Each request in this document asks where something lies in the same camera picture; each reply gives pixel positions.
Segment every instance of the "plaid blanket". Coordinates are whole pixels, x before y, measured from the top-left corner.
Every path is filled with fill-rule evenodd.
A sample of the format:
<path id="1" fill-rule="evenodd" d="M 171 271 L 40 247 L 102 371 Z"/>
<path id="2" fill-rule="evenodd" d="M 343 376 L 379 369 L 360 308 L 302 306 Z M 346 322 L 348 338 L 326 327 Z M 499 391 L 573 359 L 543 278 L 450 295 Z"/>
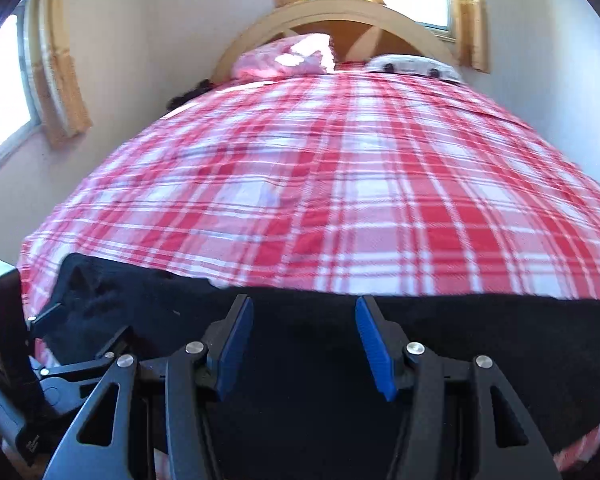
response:
<path id="1" fill-rule="evenodd" d="M 600 186 L 468 86 L 281 78 L 200 96 L 88 176 L 24 241 L 27 316 L 72 252 L 216 285 L 600 299 Z"/>

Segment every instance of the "bedroom wall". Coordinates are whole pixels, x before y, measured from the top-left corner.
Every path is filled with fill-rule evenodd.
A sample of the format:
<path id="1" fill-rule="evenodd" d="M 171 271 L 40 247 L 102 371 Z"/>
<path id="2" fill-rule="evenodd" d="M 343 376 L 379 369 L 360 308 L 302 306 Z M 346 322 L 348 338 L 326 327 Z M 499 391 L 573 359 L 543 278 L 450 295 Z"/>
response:
<path id="1" fill-rule="evenodd" d="M 474 88 L 600 183 L 600 19 L 586 0 L 486 0 L 491 74 Z"/>
<path id="2" fill-rule="evenodd" d="M 93 128 L 58 152 L 34 134 L 0 168 L 0 258 L 33 232 L 113 149 L 158 118 L 145 0 L 66 0 L 71 53 Z"/>
<path id="3" fill-rule="evenodd" d="M 209 78 L 236 36 L 273 9 L 273 0 L 150 0 L 149 47 L 162 101 Z"/>

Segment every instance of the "black cloth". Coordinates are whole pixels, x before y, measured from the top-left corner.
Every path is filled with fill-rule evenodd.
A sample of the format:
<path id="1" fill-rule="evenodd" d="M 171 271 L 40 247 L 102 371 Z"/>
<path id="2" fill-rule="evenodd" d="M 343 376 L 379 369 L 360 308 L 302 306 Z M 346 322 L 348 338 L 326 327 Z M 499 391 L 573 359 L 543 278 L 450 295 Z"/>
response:
<path id="1" fill-rule="evenodd" d="M 171 112 L 176 108 L 180 108 L 182 105 L 188 103 L 192 99 L 195 99 L 196 97 L 201 96 L 202 94 L 206 94 L 207 92 L 211 92 L 213 89 L 214 87 L 211 84 L 211 81 L 209 81 L 209 79 L 203 79 L 202 81 L 200 81 L 200 83 L 198 83 L 198 86 L 196 86 L 192 90 L 189 90 L 188 92 L 185 92 L 182 95 L 178 95 L 174 97 L 171 101 L 169 101 L 167 103 L 167 111 Z"/>
<path id="2" fill-rule="evenodd" d="M 210 407 L 226 478 L 384 478 L 397 408 L 375 390 L 354 321 L 356 297 L 207 280 L 71 254 L 48 306 L 66 320 L 45 337 L 63 364 L 93 358 L 131 324 L 139 358 L 202 336 L 235 295 L 254 301 L 234 390 Z M 482 294 L 376 296 L 389 320 L 437 354 L 491 356 L 557 452 L 600 423 L 600 301 Z"/>

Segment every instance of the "metal screw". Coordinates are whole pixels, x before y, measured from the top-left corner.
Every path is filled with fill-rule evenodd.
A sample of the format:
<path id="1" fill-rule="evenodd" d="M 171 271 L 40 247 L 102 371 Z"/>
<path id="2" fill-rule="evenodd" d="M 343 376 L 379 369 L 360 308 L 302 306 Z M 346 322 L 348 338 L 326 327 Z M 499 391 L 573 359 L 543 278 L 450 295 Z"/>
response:
<path id="1" fill-rule="evenodd" d="M 491 368 L 493 366 L 493 361 L 486 355 L 478 355 L 478 357 L 475 358 L 475 363 L 480 368 Z"/>
<path id="2" fill-rule="evenodd" d="M 424 345 L 418 342 L 412 342 L 407 345 L 407 352 L 413 355 L 421 355 L 424 354 Z"/>
<path id="3" fill-rule="evenodd" d="M 204 349 L 205 346 L 200 341 L 192 341 L 191 343 L 187 343 L 187 346 L 184 347 L 187 354 L 199 354 Z"/>
<path id="4" fill-rule="evenodd" d="M 118 366 L 120 368 L 127 368 L 134 363 L 134 357 L 130 354 L 121 355 L 118 358 Z"/>

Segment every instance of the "arched headboard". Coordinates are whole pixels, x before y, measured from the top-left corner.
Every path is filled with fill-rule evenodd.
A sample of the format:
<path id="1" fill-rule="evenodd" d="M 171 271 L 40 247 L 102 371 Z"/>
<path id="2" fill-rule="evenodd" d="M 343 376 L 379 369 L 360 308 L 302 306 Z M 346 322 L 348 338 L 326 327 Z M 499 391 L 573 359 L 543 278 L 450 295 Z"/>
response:
<path id="1" fill-rule="evenodd" d="M 309 32 L 330 34 L 340 60 L 416 54 L 457 66 L 442 41 L 399 12 L 365 0 L 306 0 L 281 7 L 245 30 L 222 54 L 212 81 L 229 79 L 240 54 L 284 36 Z"/>

